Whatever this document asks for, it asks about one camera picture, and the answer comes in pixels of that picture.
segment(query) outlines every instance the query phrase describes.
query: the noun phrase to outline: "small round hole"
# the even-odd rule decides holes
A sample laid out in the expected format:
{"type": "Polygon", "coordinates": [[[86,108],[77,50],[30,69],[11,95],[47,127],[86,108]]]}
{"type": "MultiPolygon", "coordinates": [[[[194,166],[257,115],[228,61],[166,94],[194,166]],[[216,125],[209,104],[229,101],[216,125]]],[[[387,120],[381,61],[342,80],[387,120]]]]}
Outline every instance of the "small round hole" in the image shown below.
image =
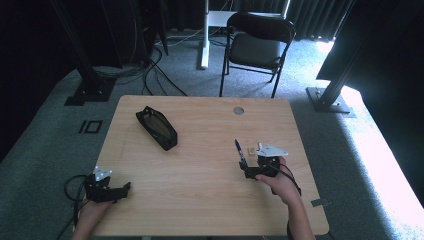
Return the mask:
{"type": "Polygon", "coordinates": [[[243,115],[243,113],[244,113],[244,109],[243,109],[242,107],[235,107],[235,108],[233,109],[233,112],[234,112],[235,114],[237,114],[237,115],[243,115]]]}

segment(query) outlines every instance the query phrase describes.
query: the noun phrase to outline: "gray carpet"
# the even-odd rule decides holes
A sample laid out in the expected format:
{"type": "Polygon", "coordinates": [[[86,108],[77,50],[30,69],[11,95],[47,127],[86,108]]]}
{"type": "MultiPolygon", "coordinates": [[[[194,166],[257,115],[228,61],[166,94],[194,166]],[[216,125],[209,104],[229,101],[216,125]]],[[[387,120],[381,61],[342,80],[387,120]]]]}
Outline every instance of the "gray carpet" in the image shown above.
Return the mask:
{"type": "MultiPolygon", "coordinates": [[[[187,95],[218,96],[223,48],[211,44],[206,70],[199,69],[200,50],[200,41],[184,41],[171,46],[170,55],[163,56],[158,65],[187,95]]],[[[380,189],[384,190],[384,186],[381,188],[371,176],[375,172],[373,156],[364,156],[364,145],[381,146],[378,151],[385,156],[385,164],[396,164],[360,94],[350,89],[343,92],[354,112],[352,115],[313,110],[305,88],[326,84],[315,80],[326,54],[315,42],[294,42],[276,94],[276,98],[290,101],[318,190],[321,197],[330,202],[325,207],[330,234],[317,236],[317,239],[424,239],[423,210],[419,203],[417,208],[418,200],[413,199],[407,186],[390,186],[395,190],[383,193],[380,189]],[[396,188],[406,190],[397,195],[399,203],[395,208],[398,208],[393,210],[384,199],[391,198],[393,195],[390,194],[396,195],[396,188]],[[405,220],[399,212],[408,211],[415,212],[418,217],[405,220]]],[[[154,52],[152,59],[158,57],[159,54],[154,52]]],[[[116,71],[106,67],[98,69],[109,73],[116,71]]],[[[64,106],[67,97],[73,95],[79,84],[77,71],[57,84],[0,164],[0,239],[56,238],[72,217],[72,203],[63,191],[65,181],[93,170],[119,98],[128,94],[147,94],[142,79],[141,75],[120,78],[109,102],[87,102],[84,106],[64,106]],[[81,132],[84,121],[102,121],[99,132],[90,133],[93,129],[87,129],[88,133],[81,132]]],[[[268,76],[233,70],[227,77],[224,96],[268,98],[273,85],[267,84],[267,80],[268,76]]],[[[147,86],[154,95],[181,95],[156,71],[147,75],[147,86]]],[[[402,180],[402,176],[400,170],[394,168],[390,175],[377,176],[376,179],[387,179],[390,183],[389,179],[402,180]]],[[[76,191],[76,185],[71,185],[71,192],[76,191]]],[[[69,227],[62,239],[69,239],[71,234],[72,228],[69,227]]],[[[262,237],[223,236],[214,239],[254,240],[262,237]]]]}

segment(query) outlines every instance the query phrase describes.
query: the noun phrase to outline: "chair backrest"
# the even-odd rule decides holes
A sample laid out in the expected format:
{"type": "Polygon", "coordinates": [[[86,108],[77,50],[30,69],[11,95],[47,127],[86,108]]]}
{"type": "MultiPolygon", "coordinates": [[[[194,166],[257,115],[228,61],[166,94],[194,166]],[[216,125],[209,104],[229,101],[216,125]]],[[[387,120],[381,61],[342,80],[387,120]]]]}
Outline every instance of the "chair backrest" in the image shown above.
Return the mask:
{"type": "Polygon", "coordinates": [[[280,41],[288,45],[296,34],[293,23],[282,17],[260,16],[245,12],[234,13],[228,19],[227,28],[231,27],[255,38],[280,41]]]}

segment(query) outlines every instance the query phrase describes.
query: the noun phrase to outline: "metal stand base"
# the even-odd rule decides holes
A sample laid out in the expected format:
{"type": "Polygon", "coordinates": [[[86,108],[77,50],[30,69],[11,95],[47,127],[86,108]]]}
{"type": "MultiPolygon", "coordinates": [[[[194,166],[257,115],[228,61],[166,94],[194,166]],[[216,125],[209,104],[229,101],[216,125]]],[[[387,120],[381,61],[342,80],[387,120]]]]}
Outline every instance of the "metal stand base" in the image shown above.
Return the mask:
{"type": "Polygon", "coordinates": [[[84,88],[84,81],[81,81],[74,96],[68,97],[65,106],[83,106],[85,102],[107,102],[115,86],[116,79],[103,79],[100,87],[93,92],[87,92],[84,88]]]}
{"type": "Polygon", "coordinates": [[[311,99],[311,102],[314,105],[315,111],[331,112],[331,113],[350,113],[351,112],[351,110],[346,105],[345,101],[343,100],[342,95],[340,95],[332,105],[330,106],[322,105],[320,102],[320,98],[324,91],[325,91],[325,88],[315,88],[315,87],[306,88],[306,92],[308,93],[309,99],[311,99]]]}

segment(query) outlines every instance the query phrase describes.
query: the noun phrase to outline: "wooden table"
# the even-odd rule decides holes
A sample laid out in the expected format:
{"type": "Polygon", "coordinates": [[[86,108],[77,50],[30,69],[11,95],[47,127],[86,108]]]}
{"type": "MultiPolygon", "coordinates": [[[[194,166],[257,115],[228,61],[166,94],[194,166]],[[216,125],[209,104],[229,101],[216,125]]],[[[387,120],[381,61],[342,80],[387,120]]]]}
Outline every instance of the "wooden table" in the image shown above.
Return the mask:
{"type": "Polygon", "coordinates": [[[234,145],[271,144],[289,152],[313,232],[329,230],[290,104],[282,99],[123,96],[97,165],[112,169],[111,187],[128,181],[128,198],[113,205],[97,236],[286,235],[287,207],[264,184],[244,177],[234,145]],[[178,132],[164,151],[135,113],[150,106],[178,132]],[[233,112],[241,107],[242,115],[233,112]]]}

